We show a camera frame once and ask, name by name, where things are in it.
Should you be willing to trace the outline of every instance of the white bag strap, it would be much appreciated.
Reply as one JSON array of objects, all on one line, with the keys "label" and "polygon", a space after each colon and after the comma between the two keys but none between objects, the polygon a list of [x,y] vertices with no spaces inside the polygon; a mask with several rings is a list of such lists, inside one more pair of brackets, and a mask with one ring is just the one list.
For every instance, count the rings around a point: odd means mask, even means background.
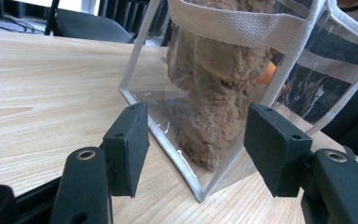
[{"label": "white bag strap", "polygon": [[174,23],[200,35],[249,48],[270,46],[287,53],[304,20],[288,14],[268,14],[201,7],[169,0]]},{"label": "white bag strap", "polygon": [[344,82],[354,84],[358,81],[358,65],[325,58],[306,49],[301,51],[297,63],[312,71],[334,77]]},{"label": "white bag strap", "polygon": [[357,36],[356,40],[351,40],[350,38],[348,40],[358,44],[358,22],[338,8],[337,0],[327,0],[326,5],[327,11],[330,13],[330,19]]},{"label": "white bag strap", "polygon": [[333,105],[332,108],[325,114],[312,128],[307,131],[307,134],[314,134],[324,128],[336,115],[341,111],[341,109],[347,104],[347,102],[352,98],[352,96],[358,90],[358,80],[356,80],[350,88],[345,92],[344,95]]}]

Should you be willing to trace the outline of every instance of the wooden table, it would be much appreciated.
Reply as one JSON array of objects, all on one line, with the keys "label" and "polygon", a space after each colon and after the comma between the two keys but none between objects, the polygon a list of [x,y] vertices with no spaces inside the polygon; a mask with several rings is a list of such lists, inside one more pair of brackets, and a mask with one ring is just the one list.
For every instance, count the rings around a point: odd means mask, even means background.
[{"label": "wooden table", "polygon": [[[128,105],[118,83],[131,50],[0,32],[0,184],[22,194],[61,175],[72,151],[102,142]],[[313,137],[315,147],[342,148],[322,133]],[[272,198],[259,173],[198,203],[152,135],[150,140],[136,198],[113,199],[116,223],[304,222],[301,197]]]}]

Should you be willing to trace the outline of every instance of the screw hole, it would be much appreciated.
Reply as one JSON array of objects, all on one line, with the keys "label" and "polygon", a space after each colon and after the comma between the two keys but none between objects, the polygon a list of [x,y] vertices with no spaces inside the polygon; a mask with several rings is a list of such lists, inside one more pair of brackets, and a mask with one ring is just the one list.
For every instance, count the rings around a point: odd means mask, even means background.
[{"label": "screw hole", "polygon": [[292,138],[296,139],[296,140],[300,140],[301,139],[301,136],[298,135],[298,134],[293,134],[292,135]]},{"label": "screw hole", "polygon": [[77,154],[77,159],[80,161],[86,161],[95,156],[95,151],[93,150],[84,150]]},{"label": "screw hole", "polygon": [[87,219],[87,213],[81,212],[77,213],[71,218],[71,224],[80,224],[86,221]]},{"label": "screw hole", "polygon": [[332,161],[338,161],[338,162],[346,162],[347,161],[347,158],[345,158],[344,156],[341,156],[335,152],[328,151],[328,152],[325,152],[324,154],[327,156],[327,158],[329,158]]}]

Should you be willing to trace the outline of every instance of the fur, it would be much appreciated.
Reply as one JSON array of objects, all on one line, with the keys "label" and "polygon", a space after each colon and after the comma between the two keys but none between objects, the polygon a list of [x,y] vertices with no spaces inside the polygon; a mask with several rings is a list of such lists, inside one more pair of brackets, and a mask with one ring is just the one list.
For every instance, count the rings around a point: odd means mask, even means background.
[{"label": "fur", "polygon": [[[271,12],[272,0],[188,0],[205,7]],[[169,78],[187,91],[192,116],[178,140],[197,165],[213,171],[244,129],[247,108],[262,93],[256,84],[269,63],[269,48],[249,49],[196,36],[173,26]]]}]

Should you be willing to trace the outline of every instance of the black chair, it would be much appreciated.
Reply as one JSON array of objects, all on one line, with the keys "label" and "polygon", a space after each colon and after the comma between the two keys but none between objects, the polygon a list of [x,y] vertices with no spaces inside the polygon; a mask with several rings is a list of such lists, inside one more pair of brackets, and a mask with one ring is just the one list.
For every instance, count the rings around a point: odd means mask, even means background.
[{"label": "black chair", "polygon": [[[147,8],[147,1],[127,1],[129,5],[143,7],[142,12]],[[48,14],[48,24],[45,29],[45,35],[53,32],[56,36],[65,36],[80,39],[102,40],[119,43],[133,43],[136,38],[135,34],[130,34],[117,21],[105,17],[108,0],[103,0],[100,3],[99,16],[94,16],[82,12],[74,12],[64,9],[58,9],[60,0],[53,0]],[[142,23],[144,18],[137,17],[137,22]]]}]

